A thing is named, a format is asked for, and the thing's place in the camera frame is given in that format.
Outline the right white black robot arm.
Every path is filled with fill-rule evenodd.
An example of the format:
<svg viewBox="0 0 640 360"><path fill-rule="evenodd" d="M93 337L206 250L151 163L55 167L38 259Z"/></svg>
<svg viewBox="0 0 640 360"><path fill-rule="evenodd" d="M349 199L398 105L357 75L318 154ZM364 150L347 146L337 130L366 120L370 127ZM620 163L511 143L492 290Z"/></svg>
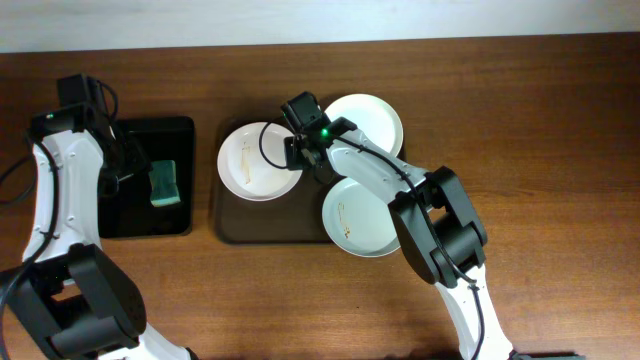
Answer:
<svg viewBox="0 0 640 360"><path fill-rule="evenodd" d="M486 281L488 236L457 175L412 166L381 149L357 126L318 116L288 122L286 165L299 169L322 160L359 183L388 208L402 253L435 286L453 321L464 359L511 359Z"/></svg>

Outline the white plate bottom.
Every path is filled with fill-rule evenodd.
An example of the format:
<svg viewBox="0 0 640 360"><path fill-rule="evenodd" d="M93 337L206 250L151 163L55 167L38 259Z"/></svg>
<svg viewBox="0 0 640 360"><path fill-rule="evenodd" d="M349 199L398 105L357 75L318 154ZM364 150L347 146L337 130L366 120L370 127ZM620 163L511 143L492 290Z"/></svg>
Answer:
<svg viewBox="0 0 640 360"><path fill-rule="evenodd" d="M329 190L321 214L326 233L347 253L374 258L400 248L387 205L350 178Z"/></svg>

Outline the green yellow scrub sponge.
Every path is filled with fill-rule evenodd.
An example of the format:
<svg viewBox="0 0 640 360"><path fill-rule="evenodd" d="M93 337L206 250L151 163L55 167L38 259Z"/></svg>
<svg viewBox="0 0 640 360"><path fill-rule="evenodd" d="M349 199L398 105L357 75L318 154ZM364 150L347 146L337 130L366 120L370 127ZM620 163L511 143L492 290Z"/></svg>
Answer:
<svg viewBox="0 0 640 360"><path fill-rule="evenodd" d="M173 206L181 202L177 185L174 160L160 160L151 163L149 172L151 183L150 202L155 208Z"/></svg>

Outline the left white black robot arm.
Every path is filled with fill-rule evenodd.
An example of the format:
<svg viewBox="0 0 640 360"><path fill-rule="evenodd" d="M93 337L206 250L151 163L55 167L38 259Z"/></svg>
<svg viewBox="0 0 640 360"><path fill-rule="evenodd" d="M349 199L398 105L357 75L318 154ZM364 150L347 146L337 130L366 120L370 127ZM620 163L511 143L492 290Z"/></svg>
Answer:
<svg viewBox="0 0 640 360"><path fill-rule="evenodd" d="M34 229L20 266L1 274L10 307L49 359L193 359L147 322L135 283L102 250L101 173L124 166L108 116L60 110L29 130L37 171Z"/></svg>

